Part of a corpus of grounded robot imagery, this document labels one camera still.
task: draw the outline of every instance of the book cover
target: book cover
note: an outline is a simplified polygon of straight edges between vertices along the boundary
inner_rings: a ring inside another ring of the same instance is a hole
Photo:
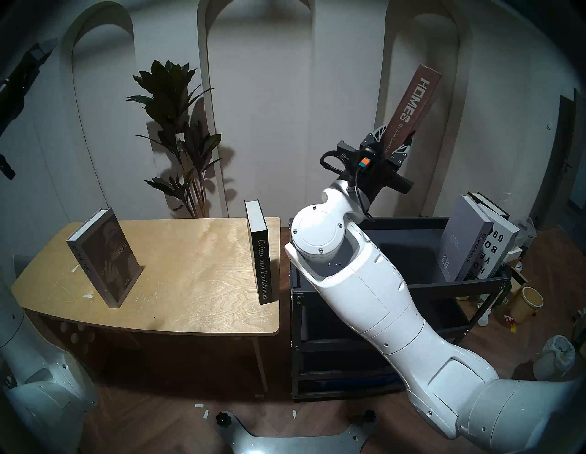
[[[415,130],[418,122],[425,117],[433,104],[430,99],[440,79],[439,72],[422,64],[419,65],[381,138],[385,157],[388,158],[399,148],[407,136]]]
[[[244,205],[258,300],[261,304],[266,304],[273,301],[267,223],[258,200],[245,202]]]
[[[492,211],[494,211],[499,216],[504,217],[507,221],[509,220],[509,213],[507,213],[506,211],[504,211],[501,207],[499,207],[496,203],[494,203],[488,197],[482,195],[479,192],[475,192],[475,193],[468,192],[468,196],[472,200],[474,200],[477,204],[484,205],[485,207],[487,207],[487,208],[491,209]]]
[[[458,196],[435,253],[446,282],[461,281],[466,277],[492,224],[470,197]]]
[[[513,247],[519,228],[507,221],[504,217],[478,205],[482,211],[494,222],[488,238],[482,245],[482,250],[468,272],[466,279],[486,279],[496,274],[505,256]]]
[[[114,210],[99,210],[67,239],[83,271],[111,308],[119,308],[142,268]]]

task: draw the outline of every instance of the table top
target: table top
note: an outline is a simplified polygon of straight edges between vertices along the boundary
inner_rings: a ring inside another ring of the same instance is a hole
[[[266,218],[275,301],[260,305],[245,218],[120,221],[144,269],[119,309],[94,289],[61,230],[12,286],[26,309],[142,332],[271,336],[279,330],[280,219]],[[93,294],[92,298],[84,295]]]

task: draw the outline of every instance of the gray book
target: gray book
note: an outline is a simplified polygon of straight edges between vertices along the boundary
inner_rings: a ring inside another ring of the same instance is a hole
[[[67,245],[106,304],[119,308],[142,268],[112,208],[98,210],[71,234]]]
[[[492,224],[470,197],[458,196],[435,252],[435,259],[446,282],[464,280]]]
[[[268,228],[258,200],[245,202],[248,240],[253,260],[254,280],[261,304],[270,303],[272,297],[271,257],[268,250]]]

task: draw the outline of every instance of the white robot body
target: white robot body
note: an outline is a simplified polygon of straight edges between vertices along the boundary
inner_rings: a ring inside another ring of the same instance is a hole
[[[50,453],[77,451],[86,413],[98,394],[77,360],[39,334],[0,282],[0,356],[16,386],[5,388],[12,408]]]
[[[397,268],[354,222],[363,213],[346,187],[327,188],[322,198],[294,218],[293,244],[285,251],[337,316],[395,368],[420,415],[446,438],[463,435],[493,452],[535,443],[543,421],[577,385],[499,380],[486,360],[442,339],[419,314]],[[344,237],[353,248],[349,263],[334,275],[318,275],[306,258],[331,260]],[[535,403],[543,392],[549,397]],[[520,422],[524,408],[534,414]]]

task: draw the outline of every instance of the black cart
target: black cart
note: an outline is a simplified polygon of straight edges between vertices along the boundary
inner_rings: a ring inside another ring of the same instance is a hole
[[[494,302],[510,290],[510,277],[446,282],[434,250],[447,217],[393,217],[365,221],[360,228],[397,267],[421,315],[444,339],[458,344]],[[332,275],[350,258],[347,241],[336,258],[312,265]],[[334,314],[291,264],[292,397],[297,401],[362,397],[403,389],[384,357]],[[455,298],[489,294],[471,320]]]

